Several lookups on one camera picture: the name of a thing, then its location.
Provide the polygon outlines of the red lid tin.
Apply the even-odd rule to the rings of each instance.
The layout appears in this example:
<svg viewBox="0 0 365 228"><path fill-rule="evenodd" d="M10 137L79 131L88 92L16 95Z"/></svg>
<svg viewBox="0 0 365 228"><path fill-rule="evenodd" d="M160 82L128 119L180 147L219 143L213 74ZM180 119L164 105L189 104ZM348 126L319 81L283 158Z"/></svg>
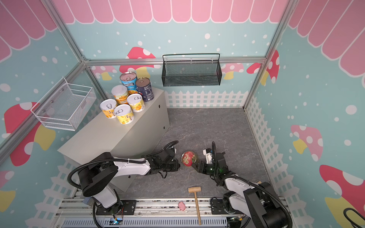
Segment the red lid tin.
<svg viewBox="0 0 365 228"><path fill-rule="evenodd" d="M193 151L186 151L182 154L183 165L190 167L197 161L197 156Z"/></svg>

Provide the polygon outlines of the grey metal cabinet counter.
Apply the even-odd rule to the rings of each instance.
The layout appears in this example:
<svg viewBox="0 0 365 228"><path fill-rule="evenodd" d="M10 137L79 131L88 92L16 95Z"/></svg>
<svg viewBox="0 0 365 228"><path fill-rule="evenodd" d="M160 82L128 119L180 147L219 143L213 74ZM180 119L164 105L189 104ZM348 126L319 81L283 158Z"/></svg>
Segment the grey metal cabinet counter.
<svg viewBox="0 0 365 228"><path fill-rule="evenodd" d="M132 123L123 125L99 113L58 151L79 164L104 152L130 159L152 153L170 126L164 91L153 88L153 93L154 99L134 114Z"/></svg>

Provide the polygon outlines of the white lid small can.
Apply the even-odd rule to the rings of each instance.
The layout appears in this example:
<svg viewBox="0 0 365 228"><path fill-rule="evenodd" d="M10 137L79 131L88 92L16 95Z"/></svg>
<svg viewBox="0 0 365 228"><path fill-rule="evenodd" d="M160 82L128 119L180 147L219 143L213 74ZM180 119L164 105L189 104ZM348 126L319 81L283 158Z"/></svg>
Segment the white lid small can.
<svg viewBox="0 0 365 228"><path fill-rule="evenodd" d="M127 102L134 113L142 112L145 108L143 97L138 93L129 95Z"/></svg>

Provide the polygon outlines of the dark chopped tomatoes can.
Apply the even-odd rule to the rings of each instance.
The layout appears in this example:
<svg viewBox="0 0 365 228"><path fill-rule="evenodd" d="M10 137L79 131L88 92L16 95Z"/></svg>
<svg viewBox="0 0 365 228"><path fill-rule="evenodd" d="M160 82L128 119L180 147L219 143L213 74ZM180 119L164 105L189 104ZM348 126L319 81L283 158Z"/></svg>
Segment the dark chopped tomatoes can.
<svg viewBox="0 0 365 228"><path fill-rule="evenodd" d="M136 87L138 92L142 95L145 102L152 101L154 99L154 93L149 78L139 78L136 81Z"/></svg>

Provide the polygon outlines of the yellow can silver lid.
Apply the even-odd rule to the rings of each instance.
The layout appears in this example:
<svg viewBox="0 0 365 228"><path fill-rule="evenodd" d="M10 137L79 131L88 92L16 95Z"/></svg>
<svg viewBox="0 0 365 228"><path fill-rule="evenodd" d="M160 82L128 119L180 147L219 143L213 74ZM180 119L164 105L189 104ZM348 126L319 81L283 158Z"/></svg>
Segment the yellow can silver lid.
<svg viewBox="0 0 365 228"><path fill-rule="evenodd" d="M116 118L114 109L117 107L117 102L114 99L107 99L101 102L100 109L108 119Z"/></svg>

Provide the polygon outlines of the green yellow white lid can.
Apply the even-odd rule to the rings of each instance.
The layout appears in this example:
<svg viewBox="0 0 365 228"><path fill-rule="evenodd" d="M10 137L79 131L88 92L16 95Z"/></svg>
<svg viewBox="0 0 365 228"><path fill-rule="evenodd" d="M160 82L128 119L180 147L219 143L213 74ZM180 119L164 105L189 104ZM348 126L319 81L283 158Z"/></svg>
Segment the green yellow white lid can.
<svg viewBox="0 0 365 228"><path fill-rule="evenodd" d="M129 96L129 92L125 85L114 86L111 93L119 105L128 104L127 98Z"/></svg>

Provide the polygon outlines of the blue chicken noodle soup can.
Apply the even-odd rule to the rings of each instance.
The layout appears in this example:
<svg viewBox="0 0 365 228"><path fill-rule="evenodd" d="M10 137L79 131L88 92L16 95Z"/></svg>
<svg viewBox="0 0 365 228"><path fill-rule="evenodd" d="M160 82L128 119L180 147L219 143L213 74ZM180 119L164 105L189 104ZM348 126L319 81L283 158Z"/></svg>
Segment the blue chicken noodle soup can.
<svg viewBox="0 0 365 228"><path fill-rule="evenodd" d="M120 76L120 80L124 86L127 87L128 93L138 94L138 89L136 86L137 74L135 72L125 72Z"/></svg>

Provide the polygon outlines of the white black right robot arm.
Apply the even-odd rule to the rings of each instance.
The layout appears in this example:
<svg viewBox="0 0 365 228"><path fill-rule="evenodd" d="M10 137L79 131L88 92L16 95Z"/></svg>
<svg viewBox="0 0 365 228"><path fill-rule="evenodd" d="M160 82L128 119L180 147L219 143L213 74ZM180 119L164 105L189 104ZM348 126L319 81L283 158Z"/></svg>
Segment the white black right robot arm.
<svg viewBox="0 0 365 228"><path fill-rule="evenodd" d="M268 182L253 183L229 170L224 152L216 151L216 144L203 150L206 161L199 161L194 168L208 175L217 186L228 192L222 199L224 209L233 213L239 211L249 217L257 228L292 228L293 220L289 210Z"/></svg>

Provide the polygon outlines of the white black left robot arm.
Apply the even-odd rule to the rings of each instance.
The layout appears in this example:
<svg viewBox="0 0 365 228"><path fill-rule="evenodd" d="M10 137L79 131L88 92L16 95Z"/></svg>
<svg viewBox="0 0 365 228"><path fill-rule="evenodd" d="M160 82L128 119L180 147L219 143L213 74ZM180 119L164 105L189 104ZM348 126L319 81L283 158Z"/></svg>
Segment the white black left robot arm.
<svg viewBox="0 0 365 228"><path fill-rule="evenodd" d="M67 182L81 189L83 196L92 197L105 209L121 207L116 191L109 187L109 183L120 176L153 175L160 174L163 178L168 173L176 172L181 167L175 158L175 145L179 141L168 143L158 152L144 155L140 159L117 158L110 152L105 152L85 163L73 171L67 177Z"/></svg>

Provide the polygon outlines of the wooden mallet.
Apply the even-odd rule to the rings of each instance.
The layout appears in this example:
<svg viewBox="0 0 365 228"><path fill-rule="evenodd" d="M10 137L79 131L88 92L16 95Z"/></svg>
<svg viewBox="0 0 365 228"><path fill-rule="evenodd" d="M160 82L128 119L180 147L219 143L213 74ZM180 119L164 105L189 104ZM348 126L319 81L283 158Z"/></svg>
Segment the wooden mallet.
<svg viewBox="0 0 365 228"><path fill-rule="evenodd" d="M202 221L201 221L201 215L200 215L200 209L199 209L199 202L198 202L198 198L197 198L197 193L201 192L201 190L202 189L201 189L200 186L188 188L188 192L194 194L194 201L195 201L195 205L196 205L196 212L197 212L199 226L202 225Z"/></svg>

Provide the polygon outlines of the pink eraser blob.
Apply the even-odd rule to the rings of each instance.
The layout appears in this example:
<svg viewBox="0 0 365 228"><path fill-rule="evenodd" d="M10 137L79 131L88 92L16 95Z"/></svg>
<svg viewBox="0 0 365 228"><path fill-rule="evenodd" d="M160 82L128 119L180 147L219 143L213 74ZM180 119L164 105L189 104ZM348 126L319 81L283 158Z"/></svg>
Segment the pink eraser blob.
<svg viewBox="0 0 365 228"><path fill-rule="evenodd" d="M185 211L186 206L185 206L185 204L184 204L184 202L183 202L183 201L180 201L180 202L178 203L178 208L179 208L179 210L180 210L180 211Z"/></svg>

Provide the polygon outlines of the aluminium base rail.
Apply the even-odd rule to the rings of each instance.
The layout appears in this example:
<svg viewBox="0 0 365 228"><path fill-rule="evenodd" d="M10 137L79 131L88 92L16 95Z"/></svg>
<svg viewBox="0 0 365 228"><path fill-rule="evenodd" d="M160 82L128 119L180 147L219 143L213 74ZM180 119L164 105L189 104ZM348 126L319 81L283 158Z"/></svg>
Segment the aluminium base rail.
<svg viewBox="0 0 365 228"><path fill-rule="evenodd" d="M183 201L186 209L180 211ZM126 209L116 216L92 211L82 198L62 202L52 228L253 228L249 217L229 213L220 198L199 197L202 225L198 224L194 198L139 198L125 200Z"/></svg>

